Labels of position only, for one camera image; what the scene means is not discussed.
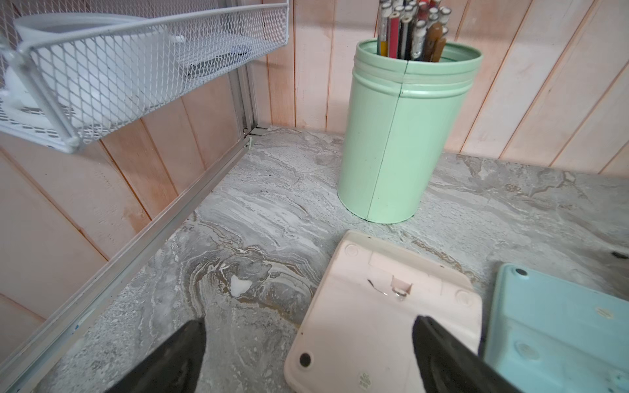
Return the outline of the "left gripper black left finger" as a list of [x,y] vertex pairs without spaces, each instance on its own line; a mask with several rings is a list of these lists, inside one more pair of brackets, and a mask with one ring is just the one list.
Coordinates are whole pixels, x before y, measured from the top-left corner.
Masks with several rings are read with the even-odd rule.
[[203,319],[192,319],[165,340],[110,392],[194,392],[206,350]]

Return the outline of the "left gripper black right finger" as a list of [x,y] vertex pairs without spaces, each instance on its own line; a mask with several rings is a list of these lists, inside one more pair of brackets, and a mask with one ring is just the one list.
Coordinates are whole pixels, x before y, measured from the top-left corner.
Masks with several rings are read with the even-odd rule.
[[412,330],[414,355],[427,392],[517,392],[437,320],[419,316]]

